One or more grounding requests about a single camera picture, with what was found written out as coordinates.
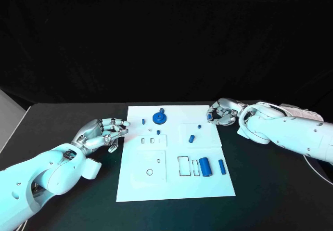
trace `white paper sheet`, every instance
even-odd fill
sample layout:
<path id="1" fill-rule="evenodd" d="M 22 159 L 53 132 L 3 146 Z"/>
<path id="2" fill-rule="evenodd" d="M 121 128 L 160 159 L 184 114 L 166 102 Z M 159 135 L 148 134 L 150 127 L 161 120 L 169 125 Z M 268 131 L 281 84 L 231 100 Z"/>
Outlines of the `white paper sheet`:
<path id="1" fill-rule="evenodd" d="M 153 115 L 160 111 L 160 108 L 164 108 L 167 120 L 164 124 L 157 125 L 153 123 Z M 130 132 L 125 135 L 124 141 L 117 202 L 235 196 L 216 126 L 206 122 L 205 114 L 208 108 L 208 105 L 128 107 L 127 121 L 131 122 L 131 126 L 128 127 Z M 146 168 L 150 166 L 156 168 L 159 166 L 156 162 L 151 162 L 151 164 L 146 163 L 144 159 L 148 161 L 163 160 L 161 153 L 151 154 L 154 151 L 143 151 L 140 148 L 140 136 L 156 135 L 157 130 L 161 132 L 160 135 L 166 135 L 167 143 L 166 147 L 161 147 L 164 149 L 160 150 L 166 152 L 166 180 L 160 177 L 164 171 L 163 168 L 159 170 L 157 180 L 147 178 L 143 174 Z M 184 140 L 189 139 L 186 136 L 193 132 L 196 132 L 196 140 L 192 144 L 196 145 L 196 148 L 184 142 Z M 137 160 L 140 152 L 144 154 L 140 162 L 144 162 L 144 165 L 147 164 L 146 166 L 143 166 Z M 189 156 L 192 172 L 189 177 L 179 175 L 179 156 Z M 202 177 L 202 171 L 200 176 L 193 175 L 192 160 L 199 160 L 202 157 L 208 157 L 213 173 L 213 175 L 206 178 Z M 225 163 L 226 175 L 220 173 L 219 159 L 222 159 Z"/>

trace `white robotic arm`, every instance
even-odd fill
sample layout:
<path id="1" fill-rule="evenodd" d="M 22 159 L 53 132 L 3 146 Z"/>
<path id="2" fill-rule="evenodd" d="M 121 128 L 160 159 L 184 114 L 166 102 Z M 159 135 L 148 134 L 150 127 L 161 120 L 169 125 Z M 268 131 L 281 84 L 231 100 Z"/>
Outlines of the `white robotic arm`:
<path id="1" fill-rule="evenodd" d="M 212 117 L 215 110 L 219 119 Z M 272 141 L 282 148 L 333 163 L 333 124 L 295 117 L 270 103 L 246 105 L 228 98 L 213 103 L 206 116 L 210 123 L 225 126 L 239 118 L 238 134 L 245 138 L 262 144 Z"/>
<path id="2" fill-rule="evenodd" d="M 94 179 L 101 163 L 86 158 L 101 146 L 109 152 L 130 122 L 120 119 L 91 121 L 79 130 L 73 141 L 40 153 L 33 159 L 0 171 L 0 229 L 11 231 L 42 209 L 55 195 L 75 186 L 81 176 Z"/>

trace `black table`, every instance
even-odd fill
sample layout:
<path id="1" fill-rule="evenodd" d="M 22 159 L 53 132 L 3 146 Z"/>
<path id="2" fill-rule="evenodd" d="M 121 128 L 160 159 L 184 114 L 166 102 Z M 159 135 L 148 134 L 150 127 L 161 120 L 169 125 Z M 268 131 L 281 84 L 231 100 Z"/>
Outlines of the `black table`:
<path id="1" fill-rule="evenodd" d="M 0 169 L 71 142 L 95 118 L 127 118 L 130 105 L 195 103 L 71 103 L 32 106 L 0 154 Z M 81 178 L 29 219 L 26 230 L 331 230 L 333 186 L 314 174 L 300 154 L 236 134 L 238 123 L 218 126 L 236 196 L 115 202 L 124 138 L 102 163 L 97 179 Z"/>

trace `black curtain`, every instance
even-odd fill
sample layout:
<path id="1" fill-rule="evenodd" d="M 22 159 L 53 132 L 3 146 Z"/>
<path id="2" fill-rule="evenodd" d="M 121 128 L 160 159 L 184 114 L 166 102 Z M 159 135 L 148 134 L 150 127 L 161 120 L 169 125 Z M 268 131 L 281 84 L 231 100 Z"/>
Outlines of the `black curtain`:
<path id="1" fill-rule="evenodd" d="M 329 1 L 1 3 L 0 88 L 22 104 L 262 99 L 330 116 Z"/>

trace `blue gear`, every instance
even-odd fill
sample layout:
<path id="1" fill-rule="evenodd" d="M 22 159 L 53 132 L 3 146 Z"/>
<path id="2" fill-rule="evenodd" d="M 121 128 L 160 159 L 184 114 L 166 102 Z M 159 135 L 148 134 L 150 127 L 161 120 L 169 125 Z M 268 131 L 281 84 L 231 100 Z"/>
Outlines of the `blue gear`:
<path id="1" fill-rule="evenodd" d="M 166 116 L 166 114 L 164 114 L 164 109 L 161 108 L 161 109 L 160 109 L 160 112 L 157 112 L 157 113 L 153 115 L 153 122 L 154 122 L 156 124 L 164 124 L 166 119 L 167 119 L 167 116 Z"/>

